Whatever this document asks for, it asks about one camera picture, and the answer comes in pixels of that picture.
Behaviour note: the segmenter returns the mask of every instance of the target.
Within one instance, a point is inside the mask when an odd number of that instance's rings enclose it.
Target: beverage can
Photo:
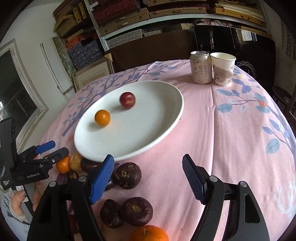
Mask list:
[[[199,84],[210,83],[212,81],[212,59],[209,52],[193,51],[189,60],[193,81]]]

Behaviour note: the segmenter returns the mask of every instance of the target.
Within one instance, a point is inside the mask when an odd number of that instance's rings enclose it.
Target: sticker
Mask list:
[[[15,186],[17,191],[21,191],[24,190],[24,186]],[[23,200],[23,202],[28,202],[29,199],[27,197],[25,197],[25,199]]]

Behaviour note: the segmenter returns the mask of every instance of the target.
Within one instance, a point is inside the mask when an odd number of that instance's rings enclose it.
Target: plate rim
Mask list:
[[[146,150],[150,149],[151,147],[155,146],[156,144],[158,144],[161,140],[163,140],[174,128],[175,126],[177,125],[177,123],[179,122],[181,116],[182,116],[182,113],[183,113],[183,110],[184,110],[184,97],[181,93],[181,91],[174,85],[172,85],[171,83],[168,83],[168,82],[165,82],[165,81],[160,81],[160,80],[143,80],[143,81],[137,81],[137,82],[133,82],[133,83],[129,83],[127,85],[132,85],[132,84],[138,84],[138,83],[142,83],[142,82],[161,82],[161,83],[165,83],[165,84],[168,84],[168,85],[171,85],[172,87],[174,87],[177,92],[180,94],[181,96],[181,100],[182,100],[182,103],[181,103],[181,108],[180,108],[180,111],[176,117],[176,119],[173,121],[173,123],[166,129],[166,131],[164,133],[162,133],[158,138],[156,138],[154,141],[150,142],[149,144],[147,144],[146,146],[136,150],[136,151],[133,151],[129,154],[126,154],[126,155],[123,155],[123,156],[120,156],[120,157],[114,157],[114,161],[122,161],[122,160],[126,160],[128,158],[131,158],[131,157],[134,157],[134,156],[137,156],[143,152],[145,152]],[[104,95],[103,97],[101,97],[100,99],[98,99],[97,101],[95,101],[93,104],[97,103],[98,101],[101,101],[106,95]],[[84,112],[84,114],[80,117],[80,120],[78,121],[76,127],[75,127],[75,131],[74,131],[74,145],[75,145],[75,148],[76,150],[79,152],[77,146],[76,146],[76,138],[75,138],[75,134],[76,134],[76,130],[77,130],[77,127],[81,121],[81,119],[83,118],[83,116],[86,114],[86,112],[91,108],[91,106]],[[95,161],[95,162],[103,162],[103,160],[92,160],[92,161]]]

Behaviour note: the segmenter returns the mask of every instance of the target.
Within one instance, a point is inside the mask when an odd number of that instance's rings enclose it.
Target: table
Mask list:
[[[93,206],[95,215],[99,216],[106,199],[122,204],[128,198],[141,196],[154,209],[150,225],[164,229],[171,241],[190,240],[203,206],[195,200],[182,170],[182,157],[188,153],[197,165],[223,182],[246,181],[261,208],[270,240],[277,240],[296,211],[296,140],[268,93],[238,67],[234,68],[229,87],[214,82],[194,83],[188,60],[155,62],[100,78],[75,94],[51,124],[41,144],[54,140],[56,149],[65,146],[73,154],[75,127],[89,106],[113,89],[145,80],[175,85],[184,97],[183,115],[160,143],[120,162],[138,164],[142,180],[131,190],[116,186],[105,192]],[[42,182],[43,190],[50,181],[61,181],[62,175],[55,166],[49,174]],[[215,240],[223,236],[227,203]],[[127,241],[134,229],[125,223],[118,229],[104,227],[103,231],[108,241]]]

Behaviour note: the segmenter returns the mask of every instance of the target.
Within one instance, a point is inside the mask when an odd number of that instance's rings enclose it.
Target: shelf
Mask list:
[[[114,32],[111,32],[109,34],[106,34],[105,36],[101,36],[100,31],[99,31],[99,26],[94,18],[94,15],[92,13],[92,7],[94,7],[95,5],[97,5],[97,2],[93,3],[92,5],[89,4],[89,0],[84,0],[87,11],[89,13],[89,16],[91,17],[92,23],[94,25],[94,28],[99,36],[100,42],[104,48],[105,51],[109,50],[108,44],[107,44],[107,39],[112,38],[113,36],[117,35],[117,34],[121,34],[125,31],[129,31],[131,29],[134,28],[139,28],[141,26],[147,25],[147,24],[151,24],[151,23],[157,23],[157,22],[162,22],[162,21],[167,21],[167,20],[173,20],[173,19],[183,19],[183,18],[210,18],[210,19],[219,19],[219,20],[227,20],[227,21],[233,21],[233,22],[237,22],[237,23],[242,23],[242,24],[246,24],[248,26],[254,27],[254,28],[258,28],[260,30],[266,31],[267,32],[267,28],[244,20],[244,19],[240,19],[240,18],[236,18],[236,17],[231,17],[231,16],[226,16],[226,15],[218,15],[218,14],[209,14],[209,13],[187,13],[187,14],[175,14],[175,15],[169,15],[169,16],[163,16],[163,17],[158,17],[158,18],[151,18],[148,20],[144,20],[138,23],[134,23],[131,25],[128,25],[126,27],[123,27],[121,29],[118,29]]]
[[[227,20],[227,21],[233,21],[233,22],[237,22],[237,23],[246,24],[246,25],[252,26],[254,28],[258,28],[263,31],[267,31],[267,28],[265,28],[259,24],[256,24],[256,23],[244,20],[244,19],[240,19],[240,18],[218,15],[218,14],[209,14],[209,13],[187,13],[187,14],[175,14],[175,15],[169,15],[169,16],[163,16],[163,17],[151,18],[148,20],[144,20],[144,21],[141,21],[138,23],[128,25],[128,26],[118,29],[114,32],[111,32],[109,34],[106,34],[103,36],[103,38],[105,40],[107,40],[117,34],[123,33],[125,31],[131,30],[133,28],[138,28],[138,27],[141,27],[141,26],[144,26],[147,24],[151,24],[151,23],[157,23],[157,22],[162,22],[162,21],[166,21],[166,20],[173,20],[173,19],[182,19],[182,18],[211,18],[211,19]]]

